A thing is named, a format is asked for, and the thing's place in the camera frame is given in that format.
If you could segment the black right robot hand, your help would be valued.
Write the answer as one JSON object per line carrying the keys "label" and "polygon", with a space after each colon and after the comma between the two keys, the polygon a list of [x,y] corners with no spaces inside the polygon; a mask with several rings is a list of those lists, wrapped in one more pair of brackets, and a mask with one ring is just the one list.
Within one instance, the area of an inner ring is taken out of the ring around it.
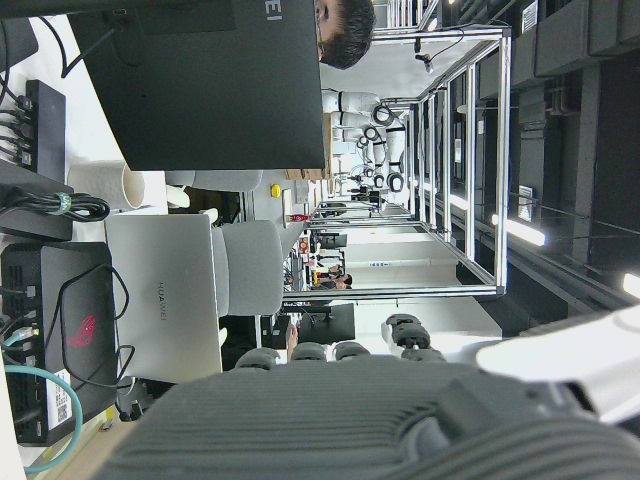
{"label": "black right robot hand", "polygon": [[376,355],[248,352],[173,387],[100,479],[635,479],[639,310],[579,316],[449,360],[416,317]]}

